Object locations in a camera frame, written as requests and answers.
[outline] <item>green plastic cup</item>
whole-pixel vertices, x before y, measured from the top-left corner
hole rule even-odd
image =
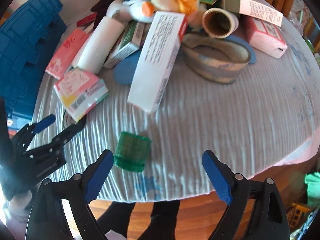
[[[142,172],[150,146],[148,137],[122,132],[114,155],[115,165],[126,171]]]

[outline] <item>blue storage box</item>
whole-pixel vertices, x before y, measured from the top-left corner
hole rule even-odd
[[[61,10],[59,0],[29,0],[0,27],[0,95],[11,119],[32,120],[45,69],[67,29]]]

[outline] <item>white tablecloth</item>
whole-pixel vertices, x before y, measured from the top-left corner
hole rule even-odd
[[[199,77],[179,53],[160,108],[151,115],[127,104],[130,86],[118,85],[112,70],[102,70],[99,76],[110,93],[65,146],[67,164],[50,178],[69,179],[104,149],[114,152],[121,131],[148,136],[151,152],[142,173],[113,167],[100,192],[106,200],[147,202],[210,193],[213,188],[201,163],[207,149],[248,178],[277,163],[308,160],[320,143],[320,70],[286,19],[281,33],[289,46],[282,58],[256,50],[257,63],[231,85]],[[34,121],[49,114],[57,121],[36,136],[32,147],[48,143],[63,129],[64,109],[53,90],[55,82],[45,75]]]

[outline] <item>person's leg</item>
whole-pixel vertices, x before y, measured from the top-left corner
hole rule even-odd
[[[112,202],[103,215],[97,220],[104,234],[113,230],[128,238],[130,216],[135,203]]]
[[[175,240],[179,207],[179,200],[155,202],[150,225],[138,240]]]

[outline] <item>cardboard tube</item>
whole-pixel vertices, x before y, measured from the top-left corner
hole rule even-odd
[[[125,24],[105,16],[85,46],[79,59],[78,67],[98,74],[125,27]]]
[[[239,27],[239,20],[226,10],[211,8],[203,15],[202,25],[210,37],[224,39]]]

